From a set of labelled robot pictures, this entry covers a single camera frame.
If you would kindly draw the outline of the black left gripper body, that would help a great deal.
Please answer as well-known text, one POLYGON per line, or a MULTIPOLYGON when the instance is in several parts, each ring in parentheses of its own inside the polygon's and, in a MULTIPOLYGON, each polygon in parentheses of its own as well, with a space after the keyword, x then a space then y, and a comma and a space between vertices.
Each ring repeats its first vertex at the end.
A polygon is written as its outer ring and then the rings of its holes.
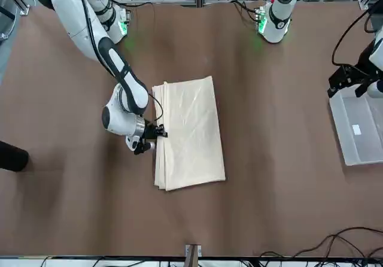
POLYGON ((346 84, 371 84, 372 78, 366 72, 353 65, 344 65, 346 84))

